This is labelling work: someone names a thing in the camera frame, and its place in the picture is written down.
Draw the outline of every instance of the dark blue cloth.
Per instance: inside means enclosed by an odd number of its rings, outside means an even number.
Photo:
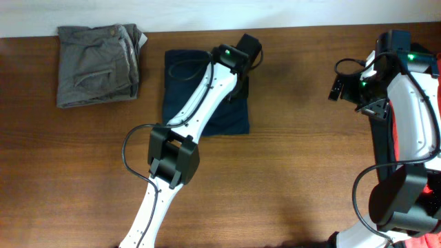
[[[202,81],[205,69],[188,81],[179,81],[169,76],[169,67],[188,59],[206,59],[207,53],[199,50],[170,50],[165,53],[165,94],[163,102],[163,123],[172,119],[184,107],[194,90]],[[183,63],[173,69],[173,76],[187,78],[193,75],[201,63]],[[247,99],[231,103],[222,102],[205,126],[202,136],[219,134],[249,134]]]

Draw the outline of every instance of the red object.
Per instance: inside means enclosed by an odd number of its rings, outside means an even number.
[[[438,68],[441,71],[441,54],[437,56],[438,59]],[[441,77],[438,78],[438,81],[441,85]],[[441,87],[438,86],[438,107],[441,111]],[[395,120],[393,122],[393,139],[395,142],[395,149],[397,151],[398,148],[398,135],[396,131],[395,126]],[[424,188],[424,191],[428,191],[428,193],[431,192],[431,189],[429,189],[427,186]],[[421,238],[411,238],[409,240],[406,240],[406,248],[441,248],[441,234],[426,234]]]

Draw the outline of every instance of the white arm segment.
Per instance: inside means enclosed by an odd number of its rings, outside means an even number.
[[[372,52],[367,59],[367,65],[374,58],[375,52]],[[376,71],[371,67],[362,74],[361,78],[373,76],[375,73]],[[432,79],[429,74],[411,73],[430,98],[438,123],[441,125],[438,108],[438,80]],[[399,159],[411,160],[427,157],[429,152],[433,151],[435,147],[435,132],[427,105],[421,101],[420,93],[407,75],[398,74],[389,84],[387,95],[392,102],[397,125],[398,142],[400,145]],[[438,156],[424,165],[428,169],[441,171],[441,158]],[[365,220],[371,227],[376,229],[369,215],[365,216]],[[386,235],[391,237],[394,242],[411,238],[406,234],[396,231],[388,231]],[[386,239],[371,233],[361,222],[337,235],[337,248],[383,248],[385,245]]]
[[[180,134],[183,137],[193,137],[192,142],[198,143],[201,137],[202,131],[207,124],[208,120],[214,113],[214,110],[218,107],[219,103],[236,87],[237,74],[230,73],[230,69],[219,63],[214,65],[214,76],[212,86],[207,89],[210,76],[212,73],[211,65],[207,66],[203,80],[190,97],[189,101],[184,105],[184,108],[168,122],[168,125],[176,125],[186,120],[187,117],[192,114],[196,109],[198,103],[201,101],[206,90],[209,90],[202,105],[193,117],[188,121],[187,125],[181,127],[172,128],[172,131]],[[176,186],[174,189],[170,189],[170,184],[160,179],[159,177],[150,178],[161,192],[158,194],[158,201],[156,209],[153,215],[152,223],[149,229],[142,239],[139,248],[153,248],[156,235],[159,227],[163,222],[165,213],[172,203],[173,197],[183,186],[182,184]],[[147,187],[147,193],[141,208],[136,215],[132,228],[124,238],[123,242],[119,245],[120,248],[135,248],[138,245],[138,241],[141,238],[142,231],[148,224],[150,214],[152,213],[152,207],[154,202],[154,188],[152,186]]]
[[[147,233],[144,235],[144,238],[139,245],[140,248],[154,247],[154,241],[156,239],[156,235],[158,234],[159,227],[163,222],[165,213],[167,213],[168,207],[170,206],[170,203],[172,203],[174,196],[183,186],[181,183],[174,189],[170,189],[170,184],[159,177],[150,178],[150,180],[153,181],[153,183],[158,187],[158,190],[161,192],[158,193],[158,200],[156,202],[152,223],[150,224]],[[141,207],[138,210],[135,221],[133,222],[129,233],[119,245],[120,248],[135,248],[138,245],[138,241],[141,238],[141,235],[143,235],[143,232],[149,222],[150,214],[152,213],[154,195],[154,188],[151,185],[148,185],[147,192],[145,193],[144,200],[141,203]]]
[[[376,229],[368,214],[364,218],[371,227]],[[408,235],[396,231],[388,231],[386,235],[391,237],[394,242],[410,238]],[[371,233],[360,221],[337,235],[337,248],[384,248],[386,243],[385,238]]]
[[[196,88],[193,95],[190,97],[183,109],[168,122],[168,125],[176,125],[184,121],[196,108],[199,101],[202,99],[212,73],[211,65],[207,66],[205,75],[201,84]],[[172,131],[180,134],[183,137],[190,135],[193,137],[193,142],[198,143],[202,131],[208,120],[218,107],[219,103],[236,87],[237,74],[230,73],[230,69],[217,63],[214,65],[214,76],[212,87],[209,89],[208,95],[205,97],[202,105],[195,113],[193,118],[189,120],[186,125],[172,128]]]

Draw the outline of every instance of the wooden table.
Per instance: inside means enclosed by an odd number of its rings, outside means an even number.
[[[441,23],[246,30],[265,51],[250,74],[251,134],[201,139],[199,169],[157,247],[275,247],[352,226],[353,180],[374,163],[369,123],[327,96],[334,63],[366,58],[391,28],[441,51]],[[164,52],[235,44],[243,32],[147,34],[138,100],[67,110],[55,107],[59,40],[0,39],[1,246],[118,245],[146,188],[123,167],[121,144],[135,125],[161,120]],[[139,132],[127,151],[145,173],[148,138]],[[372,173],[360,186],[364,214],[375,182]]]

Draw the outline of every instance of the folded gray shirt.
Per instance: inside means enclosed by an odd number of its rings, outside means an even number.
[[[147,37],[136,25],[59,27],[57,107],[137,98],[139,52]]]

